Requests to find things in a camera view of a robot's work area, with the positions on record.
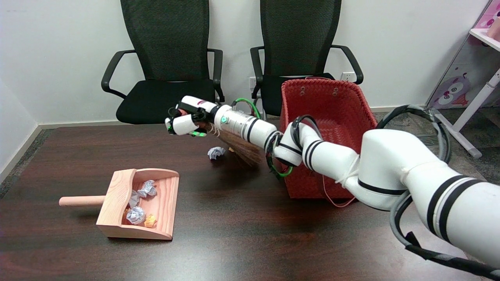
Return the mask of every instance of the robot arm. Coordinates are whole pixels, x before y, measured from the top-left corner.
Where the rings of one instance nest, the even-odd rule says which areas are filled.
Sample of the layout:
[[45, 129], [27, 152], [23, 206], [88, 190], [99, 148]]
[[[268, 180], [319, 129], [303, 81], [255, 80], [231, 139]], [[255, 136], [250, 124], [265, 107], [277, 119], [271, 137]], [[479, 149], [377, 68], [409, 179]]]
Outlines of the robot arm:
[[[206, 121], [217, 129], [264, 150], [280, 134], [274, 125], [234, 111], [229, 105], [186, 96], [178, 108], [189, 108], [191, 114], [202, 109]], [[197, 128], [196, 120], [186, 116], [180, 121], [179, 117], [167, 118], [169, 132], [180, 135]], [[273, 155], [293, 167], [304, 162], [308, 169], [342, 183], [359, 201], [381, 211], [391, 210], [409, 192], [422, 223], [433, 234], [500, 267], [500, 186], [459, 174], [408, 132], [369, 130], [363, 135], [358, 155], [349, 147], [323, 141], [314, 124], [292, 122], [275, 145]], [[431, 259], [424, 253], [421, 256]], [[450, 263], [453, 257], [448, 257], [441, 256], [440, 263]], [[485, 271], [491, 273], [484, 276], [500, 280], [500, 270], [487, 267]]]

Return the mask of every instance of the chair seat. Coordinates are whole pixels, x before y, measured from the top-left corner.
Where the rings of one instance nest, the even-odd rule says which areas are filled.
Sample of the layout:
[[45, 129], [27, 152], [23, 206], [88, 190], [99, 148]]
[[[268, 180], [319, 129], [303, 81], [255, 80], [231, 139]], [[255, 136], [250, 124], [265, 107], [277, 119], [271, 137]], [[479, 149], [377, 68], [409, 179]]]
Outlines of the chair seat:
[[163, 124], [169, 108], [175, 107], [184, 96], [215, 102], [214, 82], [211, 79], [139, 81], [121, 102], [116, 118], [129, 124]]
[[[323, 77], [334, 80], [330, 73], [315, 74], [315, 77]], [[262, 86], [260, 87], [260, 95], [262, 97], [262, 107], [266, 114], [280, 116], [282, 107], [282, 92], [281, 86], [285, 81], [292, 79], [305, 79], [305, 77], [281, 77], [264, 75]]]

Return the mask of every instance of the chair backrest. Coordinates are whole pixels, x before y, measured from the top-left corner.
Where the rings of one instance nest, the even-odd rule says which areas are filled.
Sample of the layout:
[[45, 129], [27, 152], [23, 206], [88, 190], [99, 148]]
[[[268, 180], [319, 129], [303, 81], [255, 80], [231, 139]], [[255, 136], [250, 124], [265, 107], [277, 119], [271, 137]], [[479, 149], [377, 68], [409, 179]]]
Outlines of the chair backrest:
[[322, 73], [340, 13], [341, 0], [260, 0], [264, 74]]
[[146, 79], [209, 78], [209, 0], [121, 0]]

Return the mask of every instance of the red basket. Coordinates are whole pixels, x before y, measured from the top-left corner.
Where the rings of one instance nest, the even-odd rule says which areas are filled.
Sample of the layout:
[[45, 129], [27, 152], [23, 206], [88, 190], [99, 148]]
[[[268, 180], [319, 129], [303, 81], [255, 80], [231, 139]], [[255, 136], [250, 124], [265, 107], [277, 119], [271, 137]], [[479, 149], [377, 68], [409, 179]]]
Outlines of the red basket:
[[[327, 79], [294, 79], [281, 86], [280, 130], [301, 115], [311, 115], [323, 139], [361, 152], [363, 134], [377, 126], [365, 96], [358, 85]], [[290, 198], [325, 198], [321, 175], [302, 163], [284, 178]], [[340, 183], [324, 177], [325, 190], [332, 199], [352, 199]]]

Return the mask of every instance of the electrical outlet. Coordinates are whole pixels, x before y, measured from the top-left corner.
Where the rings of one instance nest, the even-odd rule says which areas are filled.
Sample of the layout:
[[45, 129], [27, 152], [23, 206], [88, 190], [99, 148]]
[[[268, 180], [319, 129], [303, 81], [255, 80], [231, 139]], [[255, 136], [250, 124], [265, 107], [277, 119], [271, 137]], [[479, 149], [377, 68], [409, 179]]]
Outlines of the electrical outlet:
[[249, 82], [249, 85], [250, 85], [250, 92], [253, 93], [254, 92], [254, 89], [255, 89], [255, 86], [257, 85], [257, 79], [254, 77], [249, 77], [248, 78], [248, 82]]
[[342, 76], [340, 76], [340, 80], [356, 82], [356, 73], [354, 72], [342, 72]]

